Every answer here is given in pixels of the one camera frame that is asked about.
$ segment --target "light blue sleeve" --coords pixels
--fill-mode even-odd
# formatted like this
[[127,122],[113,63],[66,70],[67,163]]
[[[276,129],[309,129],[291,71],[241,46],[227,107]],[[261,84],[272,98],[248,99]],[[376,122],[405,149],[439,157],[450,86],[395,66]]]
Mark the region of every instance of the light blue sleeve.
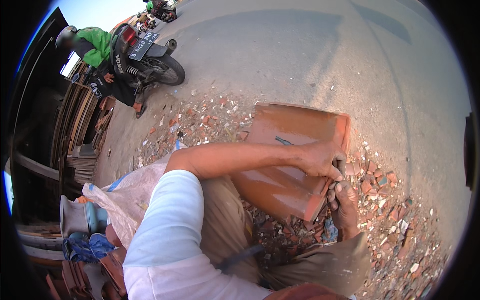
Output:
[[202,254],[204,196],[199,180],[185,170],[164,174],[152,192],[133,236],[124,267],[149,267]]

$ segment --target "sky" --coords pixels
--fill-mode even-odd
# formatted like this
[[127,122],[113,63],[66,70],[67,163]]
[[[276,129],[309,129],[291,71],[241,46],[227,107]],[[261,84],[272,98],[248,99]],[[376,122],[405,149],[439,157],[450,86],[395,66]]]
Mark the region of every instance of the sky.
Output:
[[[77,29],[95,26],[110,31],[121,21],[143,11],[146,3],[142,0],[59,0],[54,3],[54,8],[57,6],[68,25]],[[72,55],[62,75],[68,76],[78,58]]]

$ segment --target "helmet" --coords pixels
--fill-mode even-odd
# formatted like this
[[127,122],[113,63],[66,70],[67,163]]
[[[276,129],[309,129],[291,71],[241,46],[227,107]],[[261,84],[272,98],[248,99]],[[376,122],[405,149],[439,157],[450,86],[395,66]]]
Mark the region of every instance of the helmet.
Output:
[[77,32],[77,27],[75,26],[67,26],[60,31],[59,35],[57,36],[57,40],[55,41],[55,47],[60,47],[65,40],[69,40],[73,38],[75,33]]

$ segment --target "license plate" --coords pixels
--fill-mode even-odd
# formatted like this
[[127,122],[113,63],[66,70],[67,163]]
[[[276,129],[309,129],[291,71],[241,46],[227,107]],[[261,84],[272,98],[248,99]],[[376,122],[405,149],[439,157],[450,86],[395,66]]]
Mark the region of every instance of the license plate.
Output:
[[140,61],[150,46],[155,42],[158,37],[158,33],[148,31],[146,35],[140,39],[135,46],[133,46],[133,51],[130,54],[129,58],[132,60]]

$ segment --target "rear shock absorber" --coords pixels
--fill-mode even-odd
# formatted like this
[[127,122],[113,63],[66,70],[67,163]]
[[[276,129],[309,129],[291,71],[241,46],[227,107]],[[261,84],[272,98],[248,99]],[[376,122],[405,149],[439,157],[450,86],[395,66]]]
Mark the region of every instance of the rear shock absorber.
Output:
[[132,66],[127,66],[127,73],[130,73],[133,76],[137,76],[138,69]]

